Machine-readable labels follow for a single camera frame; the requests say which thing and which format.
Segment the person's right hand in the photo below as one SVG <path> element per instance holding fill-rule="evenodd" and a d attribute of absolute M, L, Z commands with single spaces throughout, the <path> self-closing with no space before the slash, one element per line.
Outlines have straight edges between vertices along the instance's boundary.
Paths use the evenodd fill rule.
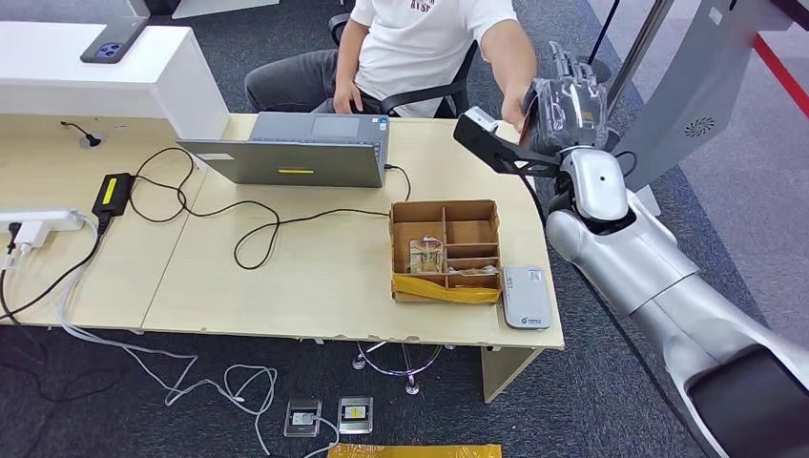
<path fill-rule="evenodd" d="M 337 78 L 333 96 L 336 114 L 351 115 L 363 112 L 362 94 L 351 77 Z"/>

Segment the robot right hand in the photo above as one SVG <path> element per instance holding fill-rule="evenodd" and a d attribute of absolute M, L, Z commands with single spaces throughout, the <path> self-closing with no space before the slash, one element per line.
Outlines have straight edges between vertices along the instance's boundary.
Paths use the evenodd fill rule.
<path fill-rule="evenodd" d="M 550 42 L 557 76 L 535 78 L 521 104 L 519 144 L 545 156 L 576 146 L 604 149 L 609 138 L 608 94 L 587 60 Z"/>

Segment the person's left hand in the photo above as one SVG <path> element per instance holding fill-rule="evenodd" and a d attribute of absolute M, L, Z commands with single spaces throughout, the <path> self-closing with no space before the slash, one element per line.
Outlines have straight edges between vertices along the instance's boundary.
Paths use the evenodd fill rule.
<path fill-rule="evenodd" d="M 522 102 L 528 88 L 529 87 L 524 84 L 515 84 L 503 90 L 504 99 L 501 107 L 501 116 L 517 133 L 523 131 L 525 123 Z"/>

